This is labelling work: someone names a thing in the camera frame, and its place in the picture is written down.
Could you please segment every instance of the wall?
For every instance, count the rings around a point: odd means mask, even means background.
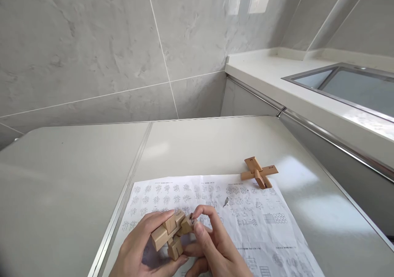
[[[394,57],[394,0],[360,0],[329,48]]]
[[[296,50],[323,48],[358,0],[300,0],[281,46]]]
[[[0,142],[42,126],[219,116],[226,55],[279,46],[299,0],[269,0],[263,14],[229,2],[0,0]]]

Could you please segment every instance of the metal edge trim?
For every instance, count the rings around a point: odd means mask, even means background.
[[[228,75],[227,79],[232,81],[233,83],[237,84],[239,87],[241,87],[242,89],[246,90],[247,92],[253,94],[255,97],[261,99],[263,102],[267,103],[268,105],[270,105],[271,107],[277,109],[278,111],[282,110],[284,108],[284,106],[278,102],[276,102],[275,100],[269,98],[268,96],[264,95],[263,93],[255,90],[253,87],[250,87],[249,85],[243,83],[242,81],[238,80],[237,78]]]
[[[299,123],[301,126],[305,127],[309,131],[315,133],[325,141],[329,142],[333,146],[337,147],[339,150],[345,152],[349,156],[353,157],[356,159],[358,162],[364,164],[371,170],[375,171],[391,183],[394,183],[394,169],[392,169],[390,166],[377,161],[376,159],[370,157],[367,154],[364,153],[359,153],[355,150],[353,150],[351,147],[347,146],[345,142],[339,140],[337,137],[329,133],[328,131],[322,129],[318,125],[312,123],[311,121],[305,119],[304,117],[298,115],[297,113],[289,110],[288,108],[283,112],[286,116],[289,118],[293,119],[297,123]]]
[[[394,252],[393,243],[386,237],[386,235],[378,228],[378,226],[370,219],[370,217],[363,211],[363,209],[354,201],[354,199],[345,191],[345,189],[338,183],[338,181],[330,174],[330,172],[324,167],[323,164],[316,158],[316,156],[305,146],[302,141],[297,141],[301,144],[304,150],[315,160],[315,162],[320,166],[320,168],[326,173],[326,175],[332,180],[332,182],[340,189],[340,191],[345,195],[345,197],[353,204],[361,216],[370,224],[370,226],[375,230],[376,233],[382,238],[382,240],[388,245],[388,247]]]
[[[354,103],[352,101],[348,101],[348,100],[346,100],[344,98],[340,98],[340,97],[335,96],[333,94],[329,94],[329,93],[327,93],[327,92],[325,92],[323,90],[316,89],[316,88],[313,88],[313,87],[309,87],[309,86],[307,86],[305,84],[296,82],[296,80],[298,80],[300,78],[303,78],[303,77],[306,77],[306,76],[315,75],[315,74],[318,74],[318,73],[321,73],[321,72],[324,72],[324,71],[328,71],[328,70],[330,70],[332,68],[335,68],[335,67],[337,67],[337,68],[338,67],[344,67],[344,68],[348,68],[348,69],[354,69],[357,66],[356,65],[349,65],[349,64],[345,64],[345,63],[338,63],[338,64],[329,65],[329,66],[326,66],[326,67],[321,67],[321,68],[318,68],[318,69],[309,70],[309,71],[306,71],[306,72],[302,72],[302,73],[298,73],[298,74],[282,77],[281,79],[283,79],[285,81],[288,81],[290,83],[293,83],[295,85],[301,86],[303,88],[306,88],[306,89],[308,89],[310,91],[313,91],[313,92],[316,92],[318,94],[321,94],[323,96],[326,96],[328,98],[331,98],[333,100],[336,100],[336,101],[339,101],[341,103],[344,103],[345,105],[349,105],[349,106],[351,106],[353,108],[362,110],[362,111],[364,111],[366,113],[369,113],[369,114],[372,114],[372,115],[377,116],[379,118],[382,118],[382,119],[384,119],[384,120],[386,120],[388,122],[394,123],[394,117],[392,117],[392,116],[389,116],[387,114],[378,112],[378,111],[376,111],[374,109],[371,109],[371,108],[364,107],[362,105],[359,105],[359,104]],[[330,78],[330,76],[333,77],[334,76],[333,73],[337,73],[337,72],[338,72],[337,69],[333,70],[332,73],[328,76],[328,78]],[[380,73],[378,73],[378,72],[375,72],[375,73],[381,76],[382,75],[381,72],[383,72],[383,71],[379,71],[379,72]]]
[[[118,202],[115,205],[114,212],[113,212],[113,214],[111,216],[110,222],[109,222],[109,224],[107,226],[107,229],[106,229],[106,231],[104,233],[104,236],[103,236],[101,244],[100,244],[100,246],[98,248],[96,257],[93,260],[93,263],[92,263],[92,266],[90,268],[88,277],[96,277],[96,276],[98,276],[98,274],[100,272],[101,265],[103,263],[105,254],[107,252],[108,246],[109,246],[109,244],[111,242],[111,239],[112,239],[112,236],[114,234],[114,229],[116,227],[116,223],[118,222],[118,219],[120,217],[123,205],[125,203],[124,195],[127,193],[127,191],[131,187],[131,184],[132,184],[132,181],[133,181],[133,177],[135,175],[135,171],[137,170],[138,164],[139,164],[140,159],[142,157],[142,153],[144,152],[145,145],[146,145],[146,143],[148,141],[148,137],[149,137],[149,134],[151,132],[152,126],[153,126],[153,122],[150,121],[149,124],[148,124],[148,127],[145,130],[145,134],[144,134],[144,136],[142,138],[140,147],[139,147],[139,149],[137,151],[137,155],[135,156],[133,164],[131,165],[130,171],[128,173],[128,177],[127,177],[127,179],[126,179],[126,181],[124,183],[123,189],[122,189],[122,191],[120,193],[120,196],[119,196],[119,199],[118,199]]]

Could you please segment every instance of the left hand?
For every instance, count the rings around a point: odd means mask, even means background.
[[[144,248],[151,233],[173,214],[173,210],[146,214],[124,240],[109,277],[173,276],[179,267],[188,261],[187,256],[181,255],[176,261],[170,260],[156,269],[142,264]]]

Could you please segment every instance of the printed instruction sheet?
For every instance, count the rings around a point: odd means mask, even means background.
[[[265,190],[255,180],[242,182],[239,174],[167,177],[134,183],[103,276],[109,275],[124,239],[146,213],[180,208],[189,214],[199,204],[216,208],[254,276],[324,276],[275,180],[270,181],[273,188]],[[223,207],[226,198],[228,203]],[[201,215],[198,220],[212,228],[208,216]],[[181,238],[183,245],[194,239],[193,234]],[[166,244],[156,252],[149,239],[142,262],[157,267],[168,261],[167,248]],[[194,261],[190,258],[175,276],[185,276]]]

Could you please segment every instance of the tile grout line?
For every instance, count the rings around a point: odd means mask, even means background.
[[[335,31],[334,34],[332,34],[331,38],[329,39],[329,41],[327,42],[327,44],[325,45],[325,48],[329,48],[328,44],[330,44],[331,40],[335,37],[335,35],[337,34],[337,32],[339,31],[339,29],[342,27],[342,25],[345,23],[345,21],[348,19],[348,17],[351,15],[351,13],[353,12],[353,10],[356,8],[356,6],[358,5],[358,3],[361,0],[357,0],[356,4],[354,4],[353,8],[350,10],[350,12],[348,13],[348,15],[345,17],[345,19],[342,21],[341,25],[338,27],[338,29]]]
[[[171,82],[176,82],[176,81],[180,81],[180,80],[186,80],[186,79],[195,78],[195,77],[201,77],[201,76],[214,74],[214,73],[219,73],[219,72],[224,72],[224,70],[217,71],[217,72],[212,72],[212,73],[208,73],[208,74],[196,75],[196,76],[183,78],[183,79],[177,79],[177,80],[174,80],[174,81],[171,81]],[[0,119],[1,118],[5,118],[5,117],[14,116],[14,115],[19,115],[19,114],[24,114],[24,113],[29,113],[29,112],[34,112],[34,111],[39,111],[39,110],[44,110],[44,109],[50,109],[50,108],[53,108],[53,107],[59,107],[59,106],[62,106],[62,105],[69,105],[69,104],[78,103],[78,102],[81,102],[81,101],[88,101],[88,100],[91,100],[91,99],[94,99],[94,98],[100,98],[100,97],[103,97],[103,96],[110,96],[110,95],[120,94],[120,93],[129,92],[129,91],[133,91],[133,90],[137,90],[137,89],[142,89],[142,88],[148,88],[148,87],[152,87],[152,86],[162,85],[162,84],[166,84],[166,83],[168,83],[168,82],[162,82],[162,83],[152,84],[152,85],[148,85],[148,86],[127,89],[127,90],[123,90],[121,92],[113,92],[113,93],[110,93],[110,94],[104,94],[104,95],[100,95],[100,96],[93,96],[91,98],[84,98],[84,99],[81,99],[81,100],[71,101],[71,102],[67,102],[67,103],[61,103],[61,104],[58,104],[58,105],[52,105],[52,106],[48,106],[48,107],[43,107],[43,108],[38,108],[38,109],[33,109],[33,110],[28,110],[28,111],[13,113],[13,114],[8,114],[8,115],[0,116]]]
[[[152,84],[152,85],[148,85],[148,86],[143,86],[143,87],[137,87],[137,88],[127,89],[127,90],[123,90],[123,91],[121,91],[121,92],[113,92],[113,93],[104,94],[104,95],[101,95],[101,96],[94,96],[94,97],[91,97],[91,98],[84,98],[84,99],[82,99],[82,100],[71,101],[71,102],[67,102],[67,103],[62,103],[62,104],[58,104],[58,105],[52,105],[52,106],[43,107],[43,108],[38,108],[38,109],[33,109],[33,110],[28,110],[28,111],[23,111],[23,112],[19,112],[19,113],[13,113],[13,114],[9,114],[9,115],[0,116],[0,119],[1,119],[1,118],[5,118],[5,117],[14,116],[14,115],[23,114],[23,113],[29,113],[29,112],[34,112],[34,111],[38,111],[38,110],[43,110],[43,109],[49,109],[49,108],[53,108],[53,107],[58,107],[58,106],[61,106],[61,105],[69,105],[69,104],[72,104],[72,103],[79,103],[79,102],[81,102],[81,101],[88,101],[88,100],[91,100],[91,99],[94,99],[94,98],[100,98],[100,97],[103,97],[103,96],[110,96],[110,95],[114,95],[114,94],[119,94],[119,93],[123,93],[123,92],[129,92],[129,91],[133,91],[133,90],[137,90],[137,89],[141,89],[141,88],[148,88],[148,87],[157,86],[157,85],[162,85],[162,84],[166,84],[166,83],[168,83],[168,82],[157,83],[157,84]]]
[[[280,44],[279,44],[279,46],[278,46],[278,47],[282,47],[282,43],[283,43],[283,41],[284,41],[284,38],[286,37],[286,32],[287,32],[287,30],[290,28],[291,22],[293,21],[293,19],[294,19],[294,16],[296,15],[296,12],[297,12],[298,6],[301,4],[301,1],[302,1],[302,0],[299,0],[299,1],[298,1],[297,7],[295,8],[295,11],[294,11],[294,13],[293,13],[293,15],[292,15],[292,17],[291,17],[291,20],[290,20],[290,22],[289,22],[289,25],[287,26],[287,28],[286,28],[286,31],[284,32],[284,35],[283,35],[282,41],[280,42]]]
[[[186,79],[201,77],[201,76],[210,75],[210,74],[215,74],[215,73],[219,73],[219,72],[225,72],[225,71],[224,71],[224,70],[221,70],[221,71],[211,72],[211,73],[202,74],[202,75],[198,75],[198,76],[191,76],[191,77],[182,78],[182,79],[178,79],[178,80],[172,80],[171,82],[176,82],[176,81],[180,81],[180,80],[186,80]]]
[[[173,91],[172,91],[172,85],[171,85],[171,81],[170,81],[170,75],[168,74],[167,63],[165,62],[165,56],[164,56],[163,45],[161,44],[161,39],[160,39],[160,34],[159,34],[159,28],[158,28],[158,26],[157,26],[157,21],[156,21],[155,11],[153,10],[152,0],[149,0],[149,2],[151,3],[153,19],[155,20],[157,36],[159,37],[159,43],[160,43],[161,53],[163,54],[163,60],[164,60],[165,71],[167,72],[168,83],[170,84],[172,99],[174,100],[174,106],[175,106],[176,117],[179,119],[178,109],[176,108],[174,93],[173,93]]]
[[[315,37],[313,38],[312,42],[309,44],[308,48],[307,48],[307,52],[309,51],[309,49],[311,48],[311,46],[313,45],[313,43],[315,42],[317,36],[319,35],[320,31],[323,29],[324,25],[327,23],[328,18],[330,17],[330,15],[332,14],[332,12],[334,11],[335,7],[338,5],[340,0],[337,0],[334,4],[334,6],[332,7],[332,9],[330,10],[330,13],[327,15],[327,17],[325,18],[323,24],[320,26],[319,31],[317,31]]]
[[[0,125],[3,125],[3,126],[5,126],[5,127],[9,128],[9,129],[13,130],[13,131],[16,131],[16,132],[18,132],[18,133],[20,133],[20,134],[24,135],[24,133],[22,133],[22,132],[20,132],[20,131],[18,131],[18,130],[16,130],[16,129],[14,129],[14,128],[12,128],[12,127],[9,127],[8,125],[5,125],[5,124],[3,124],[3,123],[0,123]]]

